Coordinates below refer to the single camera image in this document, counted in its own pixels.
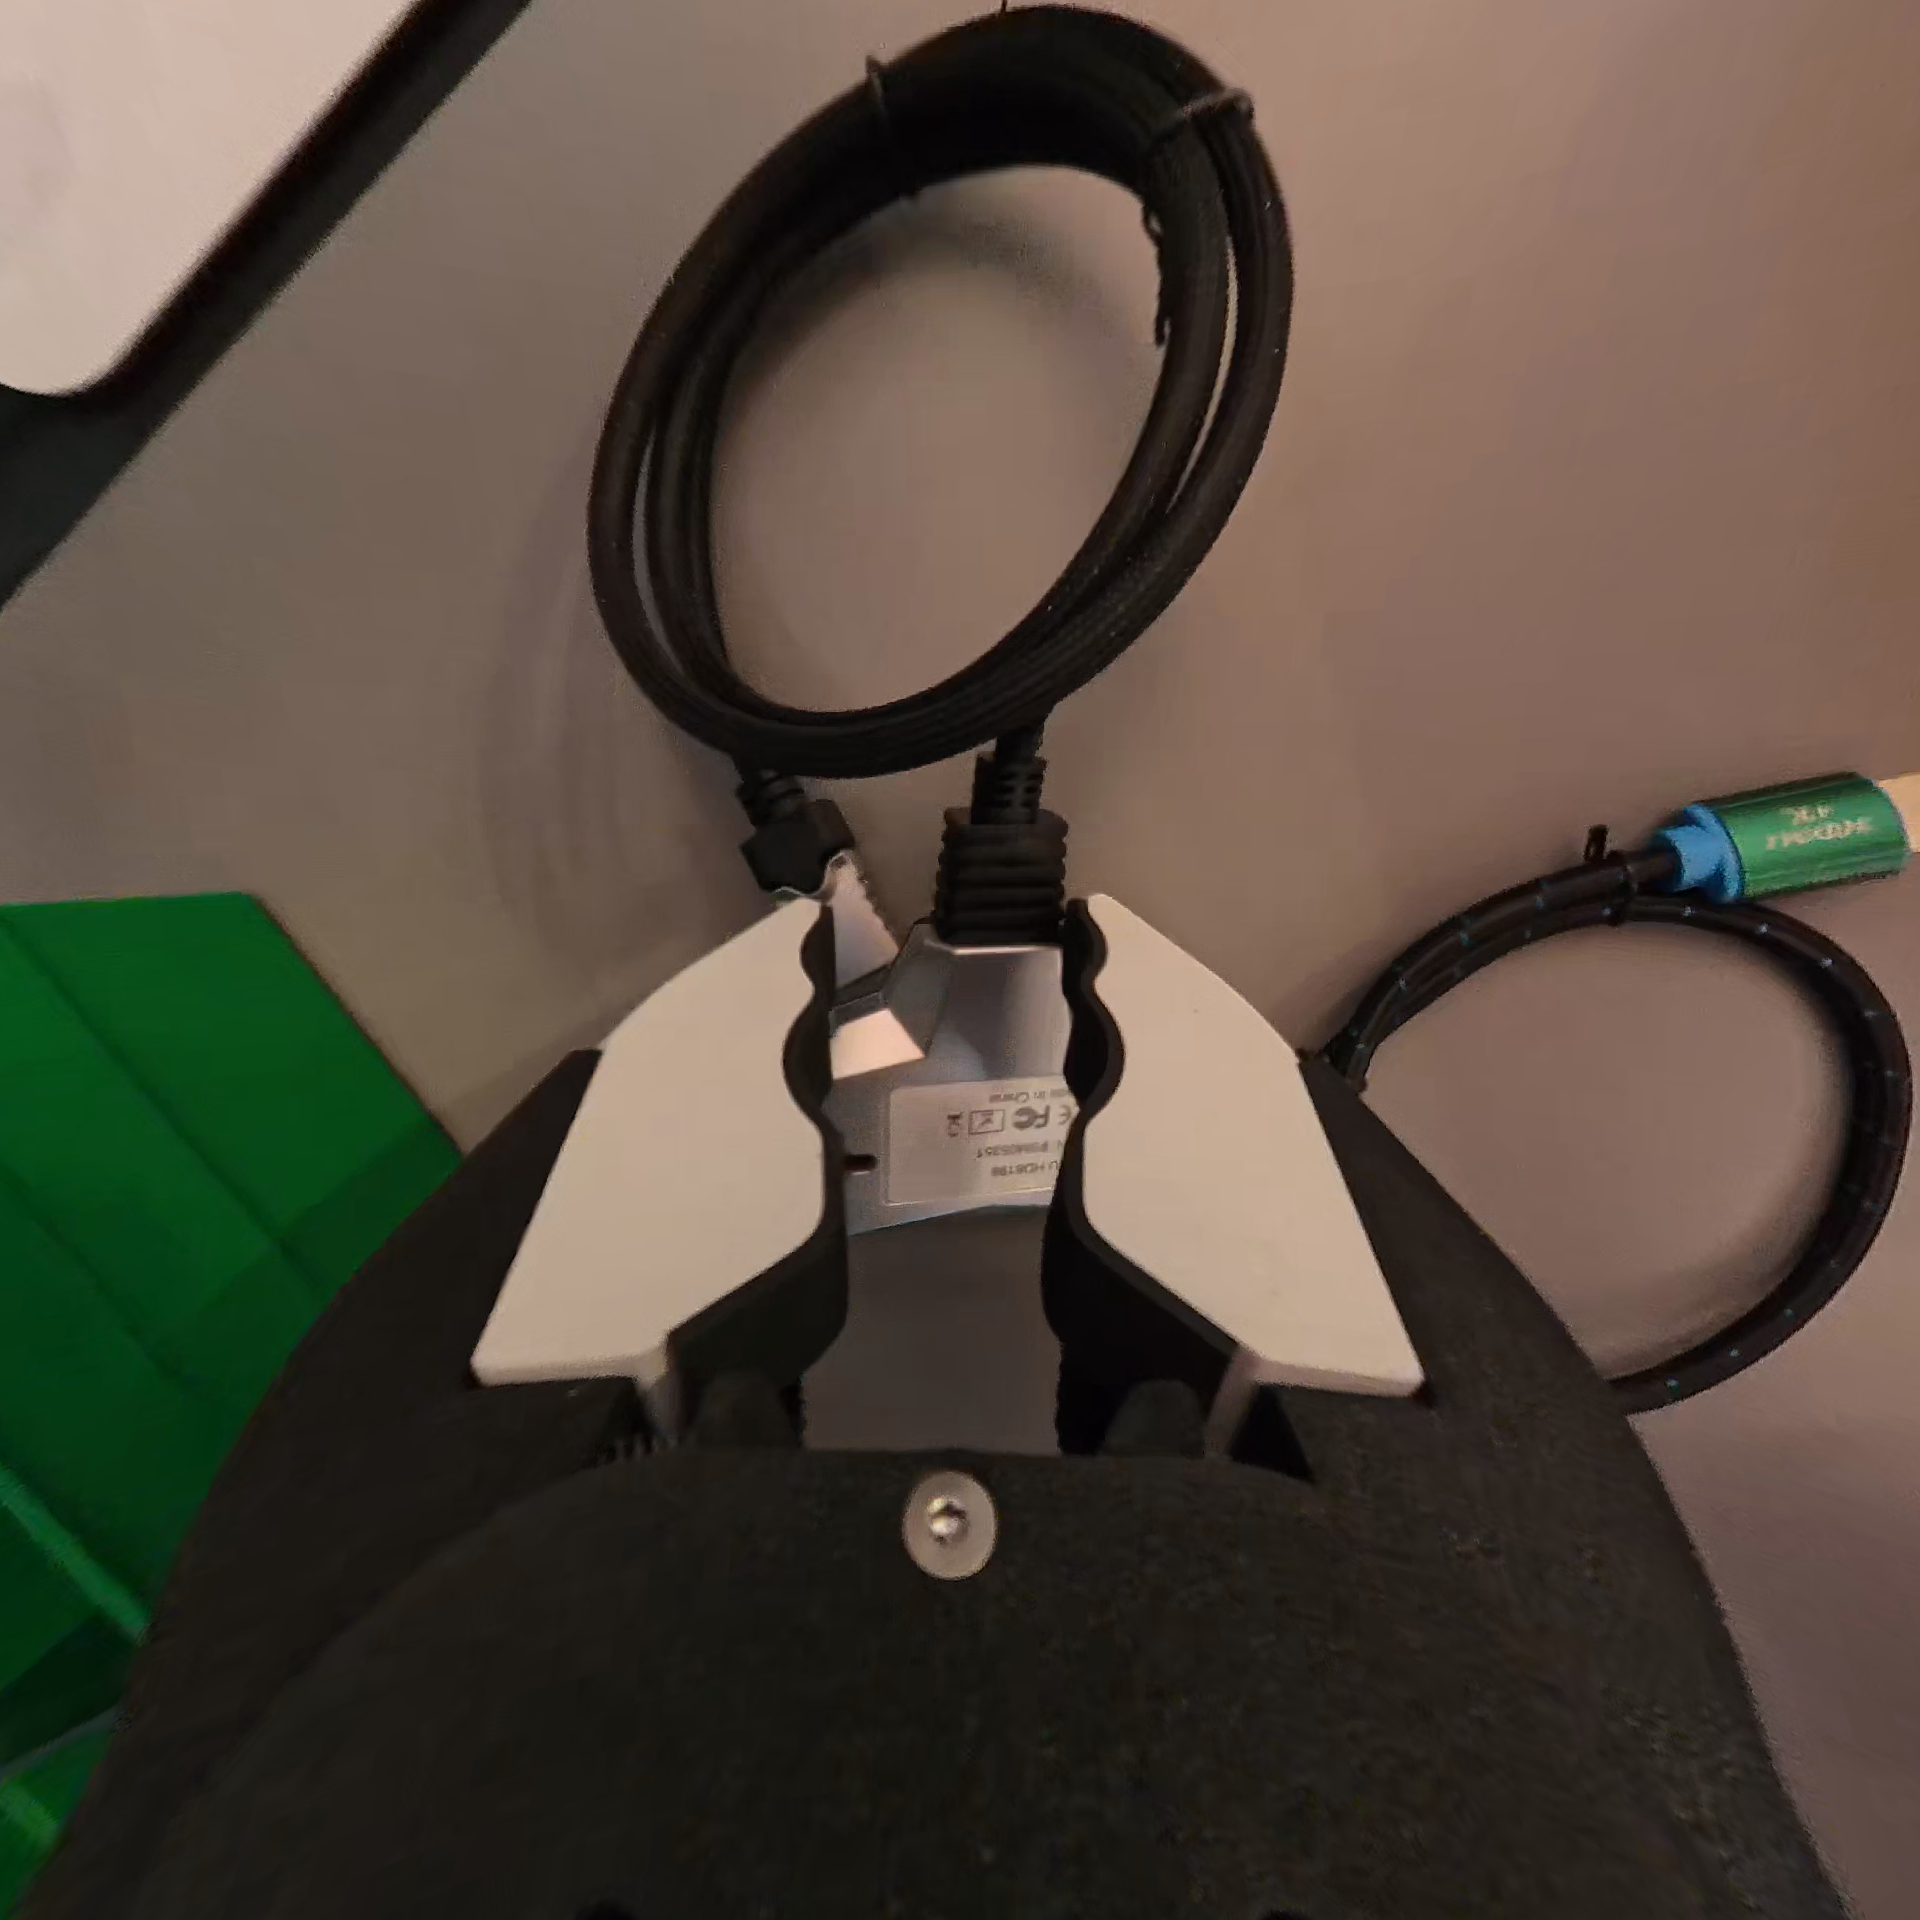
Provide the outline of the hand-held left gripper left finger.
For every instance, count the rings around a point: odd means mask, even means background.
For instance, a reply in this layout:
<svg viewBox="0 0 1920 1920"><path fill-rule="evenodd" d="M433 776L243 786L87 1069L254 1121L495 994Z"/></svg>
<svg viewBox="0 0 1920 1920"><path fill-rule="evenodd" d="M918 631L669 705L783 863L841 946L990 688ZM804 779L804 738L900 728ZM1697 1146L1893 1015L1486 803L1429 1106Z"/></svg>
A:
<svg viewBox="0 0 1920 1920"><path fill-rule="evenodd" d="M475 1341L477 1382L804 1376L849 1312L833 989L833 913L794 899L612 1025Z"/></svg>

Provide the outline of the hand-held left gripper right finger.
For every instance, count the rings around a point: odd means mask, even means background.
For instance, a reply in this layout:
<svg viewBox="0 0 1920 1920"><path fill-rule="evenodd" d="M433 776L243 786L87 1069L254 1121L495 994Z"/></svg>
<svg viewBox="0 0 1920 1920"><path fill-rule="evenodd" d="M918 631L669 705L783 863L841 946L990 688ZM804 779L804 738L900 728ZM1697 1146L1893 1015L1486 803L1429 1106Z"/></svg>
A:
<svg viewBox="0 0 1920 1920"><path fill-rule="evenodd" d="M1298 1049L1114 896L1063 915L1074 1119L1041 1293L1069 1399L1172 1379L1410 1399L1421 1362Z"/></svg>

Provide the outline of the green plastic bin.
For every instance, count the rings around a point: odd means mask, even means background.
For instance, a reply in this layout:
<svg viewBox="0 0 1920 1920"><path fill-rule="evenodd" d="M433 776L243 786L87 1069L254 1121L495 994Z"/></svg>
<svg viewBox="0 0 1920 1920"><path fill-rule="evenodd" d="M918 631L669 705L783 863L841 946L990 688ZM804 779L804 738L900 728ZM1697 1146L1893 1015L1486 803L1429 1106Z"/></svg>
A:
<svg viewBox="0 0 1920 1920"><path fill-rule="evenodd" d="M3 910L3 1897L321 1312L459 1163L251 896Z"/></svg>

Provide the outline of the braided hdmi cable green plugs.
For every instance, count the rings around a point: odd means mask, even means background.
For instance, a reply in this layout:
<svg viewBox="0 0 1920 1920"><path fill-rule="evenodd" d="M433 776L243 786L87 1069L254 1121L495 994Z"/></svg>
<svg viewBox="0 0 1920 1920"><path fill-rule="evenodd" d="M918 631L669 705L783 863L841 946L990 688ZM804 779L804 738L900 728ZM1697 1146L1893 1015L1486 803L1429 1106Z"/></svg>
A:
<svg viewBox="0 0 1920 1920"><path fill-rule="evenodd" d="M1498 960L1580 930L1691 928L1788 973L1838 1049L1845 1106L1830 1181L1798 1253L1755 1305L1691 1345L1606 1379L1628 1416L1675 1407L1804 1333L1883 1230L1913 1138L1903 1029L1859 960L1778 899L1890 880L1913 862L1916 774L1815 774L1698 799L1631 847L1594 827L1577 863L1468 904L1393 958L1316 1055L1364 1087L1378 1049L1421 1009Z"/></svg>

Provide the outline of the black mat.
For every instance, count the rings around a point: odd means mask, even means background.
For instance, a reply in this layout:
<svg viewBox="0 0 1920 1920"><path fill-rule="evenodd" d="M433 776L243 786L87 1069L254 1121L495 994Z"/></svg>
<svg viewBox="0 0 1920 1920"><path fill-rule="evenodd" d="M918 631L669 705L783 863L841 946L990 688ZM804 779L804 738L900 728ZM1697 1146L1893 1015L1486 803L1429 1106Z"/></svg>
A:
<svg viewBox="0 0 1920 1920"><path fill-rule="evenodd" d="M524 10L524 1L417 3L118 370L73 398L4 387L4 598L75 529Z"/></svg>

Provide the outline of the white stand base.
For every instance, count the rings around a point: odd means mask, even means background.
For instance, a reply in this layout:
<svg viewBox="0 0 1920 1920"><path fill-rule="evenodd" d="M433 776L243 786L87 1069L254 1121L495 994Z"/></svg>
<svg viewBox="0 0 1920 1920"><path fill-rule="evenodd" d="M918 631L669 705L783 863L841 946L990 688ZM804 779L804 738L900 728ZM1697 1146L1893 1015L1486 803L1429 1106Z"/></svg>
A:
<svg viewBox="0 0 1920 1920"><path fill-rule="evenodd" d="M114 373L413 10L4 1L4 387Z"/></svg>

